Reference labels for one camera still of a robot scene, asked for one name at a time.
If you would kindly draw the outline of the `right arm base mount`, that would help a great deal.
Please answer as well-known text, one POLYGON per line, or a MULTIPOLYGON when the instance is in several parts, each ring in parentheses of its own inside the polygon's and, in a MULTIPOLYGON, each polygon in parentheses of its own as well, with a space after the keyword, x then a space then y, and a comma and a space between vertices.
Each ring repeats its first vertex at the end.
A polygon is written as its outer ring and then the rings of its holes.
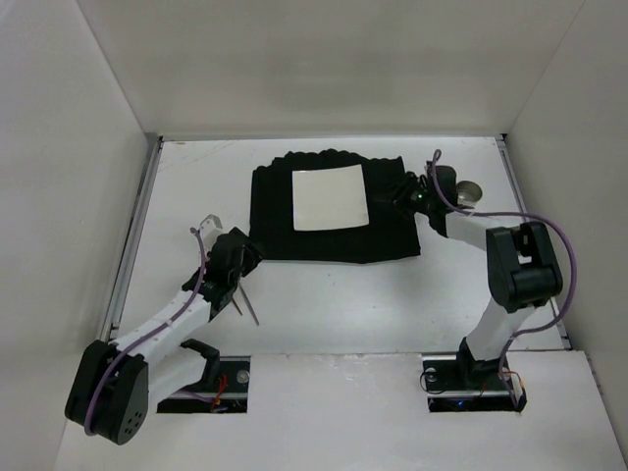
POLYGON ((528 403, 520 376, 498 361, 466 364, 455 355, 430 355, 422 360, 420 386, 432 413, 515 412, 528 403))

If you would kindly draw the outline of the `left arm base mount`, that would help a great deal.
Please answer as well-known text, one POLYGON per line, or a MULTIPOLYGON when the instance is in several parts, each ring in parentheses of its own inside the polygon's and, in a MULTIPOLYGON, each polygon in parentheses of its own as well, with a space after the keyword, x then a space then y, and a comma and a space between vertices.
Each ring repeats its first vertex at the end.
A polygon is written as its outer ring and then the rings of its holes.
POLYGON ((158 404, 159 414, 243 414, 247 412, 251 358, 220 359, 212 383, 201 380, 173 393, 158 404))

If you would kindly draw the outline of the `black cloth placemat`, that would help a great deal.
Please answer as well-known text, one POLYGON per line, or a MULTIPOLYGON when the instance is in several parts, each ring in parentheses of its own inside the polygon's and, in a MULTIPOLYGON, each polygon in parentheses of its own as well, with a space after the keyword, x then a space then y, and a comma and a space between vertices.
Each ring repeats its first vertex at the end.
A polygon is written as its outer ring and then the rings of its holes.
POLYGON ((366 158, 346 150, 289 152, 252 173, 249 238, 267 260, 369 264, 421 253, 416 224, 391 202, 405 176, 400 157, 366 158), (292 173, 362 167, 369 224, 363 228, 299 232, 292 221, 292 173))

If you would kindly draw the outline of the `white square plate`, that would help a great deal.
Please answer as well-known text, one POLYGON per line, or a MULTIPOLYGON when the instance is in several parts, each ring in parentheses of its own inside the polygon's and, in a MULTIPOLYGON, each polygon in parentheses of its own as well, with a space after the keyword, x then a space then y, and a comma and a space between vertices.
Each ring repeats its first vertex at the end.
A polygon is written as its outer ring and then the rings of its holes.
POLYGON ((361 165, 295 171, 292 223, 297 232, 335 231, 369 225, 361 165))

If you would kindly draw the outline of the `metal cup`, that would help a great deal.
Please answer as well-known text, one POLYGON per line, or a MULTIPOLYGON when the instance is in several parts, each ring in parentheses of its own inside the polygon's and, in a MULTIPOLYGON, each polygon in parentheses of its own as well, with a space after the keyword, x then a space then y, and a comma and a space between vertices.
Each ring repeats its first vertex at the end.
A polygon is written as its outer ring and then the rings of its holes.
POLYGON ((455 187, 457 204, 464 208, 475 208, 484 196, 482 188, 472 181, 460 181, 455 187))

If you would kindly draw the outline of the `silver knife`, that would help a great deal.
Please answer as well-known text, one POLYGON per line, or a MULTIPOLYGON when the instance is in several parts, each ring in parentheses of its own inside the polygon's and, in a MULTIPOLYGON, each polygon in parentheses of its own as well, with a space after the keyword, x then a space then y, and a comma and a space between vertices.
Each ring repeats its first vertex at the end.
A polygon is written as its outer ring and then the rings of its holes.
POLYGON ((253 304, 251 303, 251 301, 249 299, 249 296, 247 295, 247 293, 246 293, 246 291, 245 291, 245 289, 244 289, 244 287, 242 285, 239 285, 238 288, 239 288, 239 291, 240 291, 241 296, 242 296, 242 298, 244 300, 244 303, 245 303, 245 305, 246 305, 246 307, 247 307, 247 309, 248 309, 248 311, 249 311, 249 313, 250 313, 250 315, 251 315, 255 325, 257 327, 259 327, 260 326, 260 321, 259 321, 259 318, 258 318, 258 316, 256 314, 256 311, 255 311, 254 307, 253 307, 253 304))

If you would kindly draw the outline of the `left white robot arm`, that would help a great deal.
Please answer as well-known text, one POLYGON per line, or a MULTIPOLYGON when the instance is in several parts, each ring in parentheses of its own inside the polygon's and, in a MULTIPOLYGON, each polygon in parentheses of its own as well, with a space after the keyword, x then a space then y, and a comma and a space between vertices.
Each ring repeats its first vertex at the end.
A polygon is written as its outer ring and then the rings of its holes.
POLYGON ((83 352, 65 404, 65 418, 88 436, 128 443, 147 415, 174 393, 218 405, 229 384, 220 351, 192 333, 234 301, 240 282, 263 259, 240 229, 215 231, 211 246, 200 244, 200 265, 175 297, 132 332, 93 341, 83 352))

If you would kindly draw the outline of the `copper fork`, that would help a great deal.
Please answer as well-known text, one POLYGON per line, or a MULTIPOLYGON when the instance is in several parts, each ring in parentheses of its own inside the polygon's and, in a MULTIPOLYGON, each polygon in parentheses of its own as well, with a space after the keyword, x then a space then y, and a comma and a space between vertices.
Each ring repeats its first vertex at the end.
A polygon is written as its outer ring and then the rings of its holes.
POLYGON ((235 309, 237 310, 238 314, 240 316, 243 316, 241 308, 239 307, 239 305, 237 304, 237 302, 234 299, 233 299, 233 305, 234 305, 235 309))

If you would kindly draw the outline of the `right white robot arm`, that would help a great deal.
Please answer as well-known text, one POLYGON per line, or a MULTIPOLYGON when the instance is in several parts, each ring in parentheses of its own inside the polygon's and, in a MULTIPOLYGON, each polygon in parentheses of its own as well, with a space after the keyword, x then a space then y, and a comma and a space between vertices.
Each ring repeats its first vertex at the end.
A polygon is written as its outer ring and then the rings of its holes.
POLYGON ((527 216, 523 223, 507 227, 496 214, 476 212, 481 197, 481 188, 459 181, 453 168, 429 164, 425 174, 407 172, 374 198, 390 212, 426 216, 440 236, 486 255, 490 301, 453 359, 424 362, 427 393, 492 390, 521 395, 522 382, 509 368, 506 353, 522 324, 563 288, 546 223, 527 216))

